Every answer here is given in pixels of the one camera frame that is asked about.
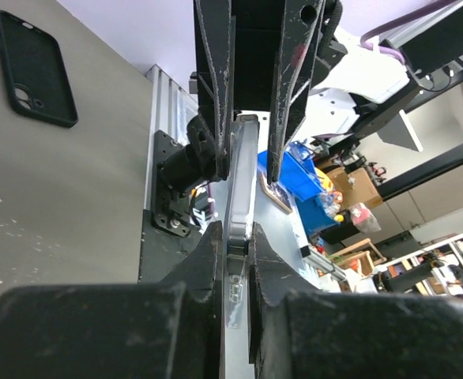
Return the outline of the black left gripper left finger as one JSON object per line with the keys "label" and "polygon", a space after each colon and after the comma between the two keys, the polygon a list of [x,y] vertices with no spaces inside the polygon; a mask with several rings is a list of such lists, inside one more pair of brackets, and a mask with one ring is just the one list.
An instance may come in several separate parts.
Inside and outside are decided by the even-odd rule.
{"label": "black left gripper left finger", "polygon": [[158,283],[0,296],[0,378],[217,378],[223,226]]}

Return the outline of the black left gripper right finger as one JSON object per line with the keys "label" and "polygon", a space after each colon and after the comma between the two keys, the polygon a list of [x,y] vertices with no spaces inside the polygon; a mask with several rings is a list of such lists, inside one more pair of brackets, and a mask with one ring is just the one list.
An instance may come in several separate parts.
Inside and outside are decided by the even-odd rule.
{"label": "black left gripper right finger", "polygon": [[463,301],[324,292],[255,224],[249,360],[258,378],[463,378]]}

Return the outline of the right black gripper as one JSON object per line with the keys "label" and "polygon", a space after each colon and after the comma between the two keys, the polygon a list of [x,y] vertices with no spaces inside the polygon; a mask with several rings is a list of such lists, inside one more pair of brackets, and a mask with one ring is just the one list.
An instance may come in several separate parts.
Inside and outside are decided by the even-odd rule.
{"label": "right black gripper", "polygon": [[279,179],[293,92],[300,77],[304,87],[311,82],[312,69],[302,68],[324,7],[323,1],[194,2],[198,106],[214,138],[219,179],[230,170],[233,84],[235,110],[270,110],[267,181]]}

